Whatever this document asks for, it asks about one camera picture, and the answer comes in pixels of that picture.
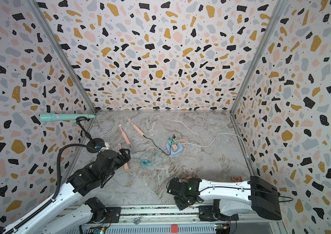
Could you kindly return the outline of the pink toothbrush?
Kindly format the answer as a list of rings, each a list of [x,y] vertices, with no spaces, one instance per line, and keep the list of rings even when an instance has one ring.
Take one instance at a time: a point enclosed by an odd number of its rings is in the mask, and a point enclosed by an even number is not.
[[[131,119],[128,119],[128,121],[131,123],[132,127],[138,132],[139,135],[145,136],[144,132],[136,125],[134,124]]]
[[[122,136],[123,136],[123,138],[124,138],[124,140],[125,140],[127,146],[130,146],[130,145],[131,145],[131,142],[130,142],[128,136],[126,135],[125,131],[123,130],[121,124],[119,125],[119,128],[120,128],[120,130],[121,130],[121,134],[122,134]]]
[[[118,143],[118,147],[119,147],[119,149],[122,149],[122,145],[121,145],[120,143]],[[125,171],[129,171],[128,163],[125,163],[125,164],[123,165],[123,168],[124,168]]]

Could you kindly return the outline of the teal charger cube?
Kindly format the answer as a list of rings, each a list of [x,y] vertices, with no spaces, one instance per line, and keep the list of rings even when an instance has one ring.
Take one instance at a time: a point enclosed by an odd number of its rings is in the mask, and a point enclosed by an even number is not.
[[[174,142],[175,142],[174,139],[169,138],[169,139],[168,139],[168,143],[167,143],[167,144],[168,144],[167,147],[168,147],[168,148],[171,147],[172,144],[174,144]]]

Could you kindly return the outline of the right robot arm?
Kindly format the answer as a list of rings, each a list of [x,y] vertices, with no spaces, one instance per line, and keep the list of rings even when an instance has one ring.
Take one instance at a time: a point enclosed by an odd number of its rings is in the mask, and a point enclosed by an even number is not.
[[[259,217],[279,221],[282,219],[277,188],[258,176],[248,181],[215,182],[200,178],[170,180],[167,193],[174,196],[180,211],[196,203],[212,201],[211,206],[199,208],[201,221],[232,221],[239,214],[256,213]]]

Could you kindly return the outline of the pink charger cube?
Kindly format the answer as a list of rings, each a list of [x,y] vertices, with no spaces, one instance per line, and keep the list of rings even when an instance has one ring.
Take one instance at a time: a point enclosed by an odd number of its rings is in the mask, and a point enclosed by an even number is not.
[[[175,144],[172,144],[171,149],[174,153],[176,153],[178,151],[178,146]]]

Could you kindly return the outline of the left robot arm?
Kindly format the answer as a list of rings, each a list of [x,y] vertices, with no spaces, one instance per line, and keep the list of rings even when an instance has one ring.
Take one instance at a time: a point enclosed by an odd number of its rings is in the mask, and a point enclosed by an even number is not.
[[[65,183],[62,183],[61,156],[70,147],[83,147],[97,153],[94,162],[72,174]],[[115,171],[124,166],[131,159],[129,149],[120,149],[119,152],[74,143],[64,146],[57,156],[57,185],[52,196],[42,202],[32,211],[5,226],[0,226],[0,234],[37,234],[61,211],[70,204],[87,195],[90,191],[101,187],[113,177]]]

